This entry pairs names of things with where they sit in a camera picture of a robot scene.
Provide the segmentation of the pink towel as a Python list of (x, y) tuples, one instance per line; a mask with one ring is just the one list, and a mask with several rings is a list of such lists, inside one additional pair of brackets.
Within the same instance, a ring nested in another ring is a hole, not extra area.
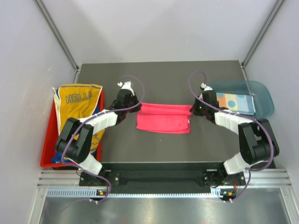
[(154, 133), (187, 134), (191, 131), (191, 105), (142, 103), (136, 128)]

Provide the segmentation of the blue polka dot towel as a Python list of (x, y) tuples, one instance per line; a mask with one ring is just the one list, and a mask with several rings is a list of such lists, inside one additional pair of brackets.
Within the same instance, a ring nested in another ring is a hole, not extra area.
[(254, 115), (255, 105), (251, 95), (236, 95), (228, 93), (216, 93), (219, 107), (225, 107), (230, 111), (245, 115)]

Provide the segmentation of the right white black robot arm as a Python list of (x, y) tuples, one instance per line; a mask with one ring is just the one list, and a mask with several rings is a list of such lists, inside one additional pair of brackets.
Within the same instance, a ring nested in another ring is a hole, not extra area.
[(190, 110), (195, 116), (205, 117), (217, 126), (224, 127), (239, 137), (240, 152), (224, 161), (217, 168), (218, 179), (228, 185), (235, 179), (235, 174), (253, 165), (267, 161), (271, 164), (280, 149), (270, 122), (267, 119), (254, 119), (234, 113), (219, 106), (216, 92), (206, 87), (195, 98)]

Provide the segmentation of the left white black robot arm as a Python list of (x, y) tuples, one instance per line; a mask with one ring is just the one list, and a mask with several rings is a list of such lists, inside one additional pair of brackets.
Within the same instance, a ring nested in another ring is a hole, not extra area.
[(107, 110), (85, 119), (68, 118), (55, 145), (55, 150), (74, 162), (80, 169), (90, 173), (90, 180), (101, 185), (106, 174), (103, 165), (90, 154), (93, 135), (120, 124), (128, 113), (141, 109), (133, 90), (121, 89)]

